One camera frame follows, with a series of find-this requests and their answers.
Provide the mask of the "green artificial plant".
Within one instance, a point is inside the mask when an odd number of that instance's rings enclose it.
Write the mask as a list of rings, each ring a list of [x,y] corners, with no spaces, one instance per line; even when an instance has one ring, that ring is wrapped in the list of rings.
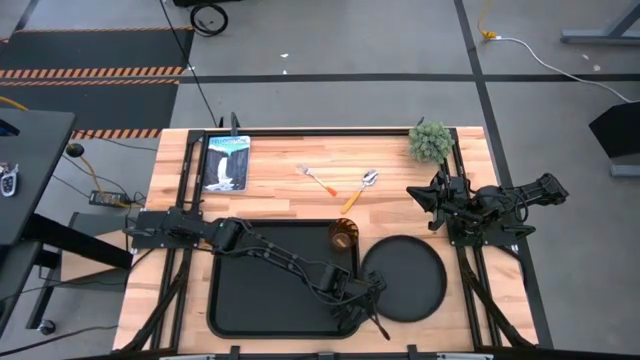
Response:
[[[441,123],[424,123],[409,130],[409,153],[418,162],[443,164],[455,141]]]

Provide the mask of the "waterfall picture book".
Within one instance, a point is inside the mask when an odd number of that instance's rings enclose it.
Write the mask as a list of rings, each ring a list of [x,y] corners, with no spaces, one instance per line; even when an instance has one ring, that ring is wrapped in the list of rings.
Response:
[[[218,136],[207,140],[202,190],[214,193],[247,189],[251,138]]]

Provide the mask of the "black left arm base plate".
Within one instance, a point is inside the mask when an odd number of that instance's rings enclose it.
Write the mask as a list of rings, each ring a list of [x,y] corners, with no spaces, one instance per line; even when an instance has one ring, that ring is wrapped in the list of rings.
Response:
[[[137,249],[187,249],[199,245],[199,238],[195,235],[178,234],[164,228],[169,217],[167,211],[143,211],[135,222],[124,233],[133,237],[133,247]]]

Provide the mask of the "black aluminium table frame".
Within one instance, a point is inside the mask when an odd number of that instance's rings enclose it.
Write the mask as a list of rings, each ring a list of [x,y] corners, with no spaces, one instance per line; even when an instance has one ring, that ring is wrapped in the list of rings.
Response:
[[[496,175],[484,130],[455,129],[462,166],[475,186],[496,184]],[[165,210],[178,195],[183,158],[190,129],[162,132],[147,195],[148,210]],[[381,319],[391,335],[386,341],[371,322],[346,339],[222,339],[206,321],[213,258],[203,251],[193,254],[181,320],[178,353],[228,354],[232,346],[240,355],[265,353],[399,353],[407,345],[420,352],[467,351],[473,342],[467,316],[457,254],[446,241],[446,228],[430,232],[430,214],[405,192],[407,186],[428,185],[438,168],[413,161],[408,155],[408,127],[388,128],[276,128],[244,129],[251,134],[248,189],[241,193],[205,193],[200,204],[204,217],[240,216],[268,219],[336,218],[369,169],[379,171],[377,183],[361,195],[347,217],[361,230],[360,254],[386,236],[407,234],[431,245],[444,260],[448,287],[444,302],[429,318],[416,323]],[[296,165],[303,163],[339,193],[331,197]],[[167,250],[154,250],[132,271],[126,288],[113,349],[129,343],[155,308]],[[484,247],[483,255],[494,301],[519,333],[542,345],[535,330],[519,262],[505,252]]]

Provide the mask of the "grey table foot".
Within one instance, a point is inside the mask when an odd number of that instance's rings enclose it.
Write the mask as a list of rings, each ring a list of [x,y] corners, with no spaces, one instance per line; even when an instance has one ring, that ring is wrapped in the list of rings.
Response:
[[[640,31],[630,28],[640,21],[640,0],[635,2],[617,20],[603,29],[563,30],[563,44],[640,45]]]

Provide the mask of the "fork with orange handle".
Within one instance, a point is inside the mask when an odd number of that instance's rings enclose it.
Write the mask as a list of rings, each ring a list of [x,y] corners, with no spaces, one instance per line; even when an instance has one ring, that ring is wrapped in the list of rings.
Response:
[[[297,165],[298,170],[303,173],[304,175],[312,178],[315,182],[317,182],[323,189],[325,189],[332,197],[336,197],[337,196],[337,191],[335,189],[333,189],[332,187],[328,186],[327,184],[325,184],[322,180],[320,180],[312,171],[310,168],[308,168],[306,165],[304,164],[298,164]]]

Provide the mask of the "black angular box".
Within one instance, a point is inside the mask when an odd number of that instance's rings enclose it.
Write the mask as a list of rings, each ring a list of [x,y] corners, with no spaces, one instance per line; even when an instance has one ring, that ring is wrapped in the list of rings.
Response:
[[[609,158],[640,153],[640,102],[610,107],[589,128]]]

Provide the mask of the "amber ribbed cup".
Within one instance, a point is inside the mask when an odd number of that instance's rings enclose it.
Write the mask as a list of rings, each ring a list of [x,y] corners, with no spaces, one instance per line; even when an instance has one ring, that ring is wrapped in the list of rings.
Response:
[[[339,218],[329,226],[329,240],[334,249],[346,251],[352,248],[359,239],[359,229],[354,221]]]

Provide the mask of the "spoon with yellow handle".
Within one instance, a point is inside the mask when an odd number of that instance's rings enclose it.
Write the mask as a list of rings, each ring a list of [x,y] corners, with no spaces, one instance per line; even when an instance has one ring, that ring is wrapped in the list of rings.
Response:
[[[378,171],[375,169],[369,170],[362,178],[362,184],[360,187],[352,194],[352,196],[348,199],[348,201],[341,208],[341,213],[346,214],[352,208],[354,203],[358,200],[361,193],[370,186],[373,186],[378,178]]]

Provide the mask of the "black power strip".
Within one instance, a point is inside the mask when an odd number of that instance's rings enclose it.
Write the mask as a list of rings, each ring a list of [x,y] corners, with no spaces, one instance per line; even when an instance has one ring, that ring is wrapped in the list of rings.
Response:
[[[89,204],[113,208],[128,208],[131,201],[124,193],[93,190],[89,195]]]

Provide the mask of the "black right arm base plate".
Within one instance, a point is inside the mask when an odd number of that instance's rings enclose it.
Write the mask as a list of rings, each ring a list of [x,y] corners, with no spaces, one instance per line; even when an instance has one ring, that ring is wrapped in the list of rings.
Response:
[[[458,247],[516,245],[536,231],[534,226],[519,221],[513,212],[480,225],[473,225],[459,216],[448,215],[446,225],[449,239]]]

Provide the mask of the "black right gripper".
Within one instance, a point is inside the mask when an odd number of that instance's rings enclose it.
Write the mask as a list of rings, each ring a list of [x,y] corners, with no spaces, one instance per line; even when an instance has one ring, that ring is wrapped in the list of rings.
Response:
[[[461,177],[451,177],[444,172],[438,172],[431,181],[436,189],[434,198],[434,187],[409,186],[407,193],[415,199],[425,212],[433,214],[432,220],[428,223],[430,230],[438,230],[445,222],[447,215],[456,216],[460,210],[460,200],[463,195],[463,179]]]

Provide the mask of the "black round plate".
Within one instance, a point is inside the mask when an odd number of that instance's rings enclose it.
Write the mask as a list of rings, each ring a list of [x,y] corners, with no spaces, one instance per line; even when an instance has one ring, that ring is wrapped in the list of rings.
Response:
[[[390,320],[411,323],[426,319],[442,304],[447,273],[438,253],[423,240],[394,235],[371,247],[361,262],[365,274],[377,272],[386,282],[377,312]]]

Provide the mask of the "black desk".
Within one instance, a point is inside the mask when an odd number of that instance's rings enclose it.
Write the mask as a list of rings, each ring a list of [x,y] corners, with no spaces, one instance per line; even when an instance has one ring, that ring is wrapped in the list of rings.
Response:
[[[124,270],[132,255],[114,245],[62,225],[36,212],[41,197],[75,126],[69,112],[0,108],[0,123],[18,130],[0,136],[0,162],[17,166],[17,192],[0,194],[0,337],[11,318],[32,271],[40,265],[54,269],[60,250]]]

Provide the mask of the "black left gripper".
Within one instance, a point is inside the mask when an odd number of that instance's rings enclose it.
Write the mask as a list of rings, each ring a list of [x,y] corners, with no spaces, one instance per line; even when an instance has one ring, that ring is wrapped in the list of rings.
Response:
[[[378,271],[367,273],[367,280],[353,279],[346,284],[343,298],[332,302],[332,316],[339,326],[360,326],[371,320],[381,333],[390,341],[391,337],[382,326],[378,316],[378,300],[387,288],[387,283]]]

